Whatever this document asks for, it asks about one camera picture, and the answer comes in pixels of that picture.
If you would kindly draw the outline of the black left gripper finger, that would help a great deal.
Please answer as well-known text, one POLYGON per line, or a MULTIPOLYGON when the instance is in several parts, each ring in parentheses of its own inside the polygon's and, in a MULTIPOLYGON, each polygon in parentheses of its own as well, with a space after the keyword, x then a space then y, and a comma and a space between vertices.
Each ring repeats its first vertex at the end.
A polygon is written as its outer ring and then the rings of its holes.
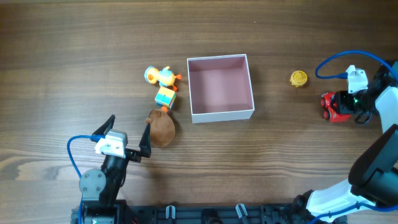
POLYGON ((116 117, 112 114, 108 120, 102 124, 90 137, 93 142, 98 142, 101 138, 105 138, 105 135, 113 128, 116 117))
POLYGON ((144 130, 144 133, 139 143, 139 148, 141 157, 150 158, 152 152, 150 143, 150 123, 147 124, 144 130))

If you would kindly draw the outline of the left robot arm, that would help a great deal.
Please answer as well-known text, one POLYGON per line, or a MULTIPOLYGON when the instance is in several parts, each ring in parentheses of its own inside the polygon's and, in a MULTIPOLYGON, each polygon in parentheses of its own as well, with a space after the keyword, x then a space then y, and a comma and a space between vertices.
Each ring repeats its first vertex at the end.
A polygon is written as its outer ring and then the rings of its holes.
POLYGON ((139 150, 128 149, 127 134, 113 129, 115 115, 91 135, 78 135, 67 142, 67 152, 79 177, 81 201, 72 210, 71 223, 138 223, 137 215, 125 200, 118 200, 120 188, 124 185, 127 165, 140 163, 143 157, 151 155, 150 124, 146 125, 139 143, 139 150), (96 143, 95 153, 104 155, 99 169, 81 173, 71 154, 71 143, 75 139, 90 139, 96 143))

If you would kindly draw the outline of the colourful puzzle cube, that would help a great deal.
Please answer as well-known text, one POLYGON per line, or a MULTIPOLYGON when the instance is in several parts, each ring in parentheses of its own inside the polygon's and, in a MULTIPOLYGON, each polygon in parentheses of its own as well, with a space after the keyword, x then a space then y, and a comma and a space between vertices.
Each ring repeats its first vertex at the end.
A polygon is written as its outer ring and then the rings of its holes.
POLYGON ((164 106, 168 109, 171 109, 174 105, 174 101, 176 99, 175 91, 161 86, 159 91, 155 96, 155 102, 159 106, 164 106))

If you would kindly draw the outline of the brown plush toy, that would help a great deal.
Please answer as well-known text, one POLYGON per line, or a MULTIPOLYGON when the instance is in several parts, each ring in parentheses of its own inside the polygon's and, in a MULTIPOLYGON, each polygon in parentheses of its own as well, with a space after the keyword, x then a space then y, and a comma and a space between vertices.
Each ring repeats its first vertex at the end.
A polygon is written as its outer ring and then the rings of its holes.
POLYGON ((162 109, 154 109, 145 120, 150 124, 150 140, 157 147, 168 146, 175 137, 175 125, 169 114, 162 109))

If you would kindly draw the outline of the yellow duck toy blue hat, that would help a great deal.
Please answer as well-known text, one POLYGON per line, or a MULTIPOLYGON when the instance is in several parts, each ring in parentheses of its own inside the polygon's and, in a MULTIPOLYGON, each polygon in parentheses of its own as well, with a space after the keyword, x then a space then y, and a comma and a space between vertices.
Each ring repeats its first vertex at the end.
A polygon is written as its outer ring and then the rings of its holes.
POLYGON ((176 80, 181 80, 182 75, 177 74, 175 75, 171 70, 170 67, 164 67, 162 70, 158 70, 157 68, 150 66, 144 72, 144 78, 146 82, 155 85, 158 83, 160 86, 163 87, 172 87, 173 91, 178 91, 178 88, 175 86, 176 80))

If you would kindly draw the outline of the white box pink inside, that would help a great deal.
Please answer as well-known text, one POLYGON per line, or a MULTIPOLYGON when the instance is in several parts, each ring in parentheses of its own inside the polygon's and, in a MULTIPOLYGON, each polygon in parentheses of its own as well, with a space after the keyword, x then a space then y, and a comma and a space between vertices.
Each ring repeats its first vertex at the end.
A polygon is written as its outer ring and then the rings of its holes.
POLYGON ((187 59, 193 123, 249 119, 254 110, 245 54, 187 59))

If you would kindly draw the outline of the yellow spinning top toy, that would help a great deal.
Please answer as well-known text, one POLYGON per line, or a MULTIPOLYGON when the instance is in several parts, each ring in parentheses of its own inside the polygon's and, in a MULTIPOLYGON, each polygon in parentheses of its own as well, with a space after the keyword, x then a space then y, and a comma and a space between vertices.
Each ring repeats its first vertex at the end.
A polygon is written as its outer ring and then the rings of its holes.
POLYGON ((301 87, 308 81, 307 74, 304 71, 296 70, 290 76, 292 86, 301 87))

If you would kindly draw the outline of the red toy fire truck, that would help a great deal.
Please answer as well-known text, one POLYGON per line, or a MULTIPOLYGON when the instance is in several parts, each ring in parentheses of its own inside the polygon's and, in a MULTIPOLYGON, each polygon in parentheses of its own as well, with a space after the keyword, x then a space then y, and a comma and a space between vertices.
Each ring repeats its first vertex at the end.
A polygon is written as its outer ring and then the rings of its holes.
POLYGON ((333 103, 335 92, 329 92, 322 94, 320 104, 324 109, 323 117, 329 120, 331 123, 345 122, 350 119, 350 114, 339 114, 336 111, 336 103, 333 103))

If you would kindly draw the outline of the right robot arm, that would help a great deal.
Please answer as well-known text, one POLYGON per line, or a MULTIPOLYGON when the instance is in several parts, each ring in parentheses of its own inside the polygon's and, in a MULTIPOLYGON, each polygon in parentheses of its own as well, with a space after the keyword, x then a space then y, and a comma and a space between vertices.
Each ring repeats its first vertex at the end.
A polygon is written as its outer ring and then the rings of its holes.
POLYGON ((371 81, 353 65, 347 72, 347 90, 322 95, 324 118, 340 122, 355 115, 356 123, 364 124, 375 114, 382 136, 356 160, 346 180, 298 195, 289 206, 289 223, 343 223, 362 210, 397 210, 397 61, 384 62, 371 81))

